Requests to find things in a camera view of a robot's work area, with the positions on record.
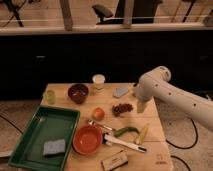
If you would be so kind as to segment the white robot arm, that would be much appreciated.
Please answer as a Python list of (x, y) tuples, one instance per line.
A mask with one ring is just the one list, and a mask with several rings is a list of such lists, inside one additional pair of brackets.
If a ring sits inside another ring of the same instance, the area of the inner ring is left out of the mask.
[(171, 72), (159, 66), (140, 76), (135, 94), (140, 102), (157, 97), (172, 104), (213, 132), (213, 102), (171, 84)]

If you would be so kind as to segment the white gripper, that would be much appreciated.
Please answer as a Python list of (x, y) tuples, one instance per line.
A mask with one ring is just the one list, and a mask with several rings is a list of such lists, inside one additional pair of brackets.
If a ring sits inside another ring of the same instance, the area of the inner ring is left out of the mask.
[(152, 95), (148, 92), (146, 92), (143, 88), (137, 88), (135, 90), (135, 94), (137, 99), (139, 100), (137, 102), (137, 112), (143, 113), (147, 107), (148, 101), (152, 99)]

